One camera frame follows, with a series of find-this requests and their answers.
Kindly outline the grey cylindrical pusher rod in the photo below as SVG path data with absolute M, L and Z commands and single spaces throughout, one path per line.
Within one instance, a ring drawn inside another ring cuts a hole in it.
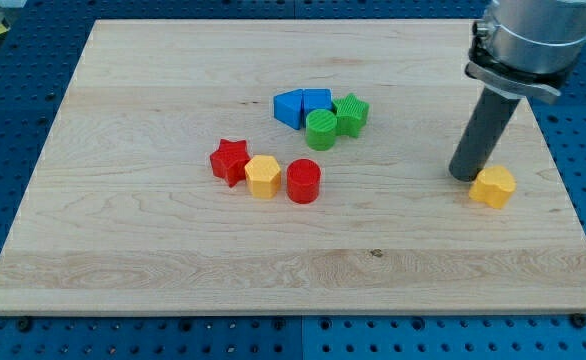
M 449 163 L 457 180 L 472 182 L 484 168 L 520 100 L 485 87 Z

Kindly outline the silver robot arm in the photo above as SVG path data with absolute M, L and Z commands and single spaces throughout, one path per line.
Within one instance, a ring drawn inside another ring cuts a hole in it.
M 492 0 L 472 25 L 465 74 L 484 88 L 450 160 L 456 179 L 484 168 L 519 102 L 555 103 L 586 44 L 586 0 Z

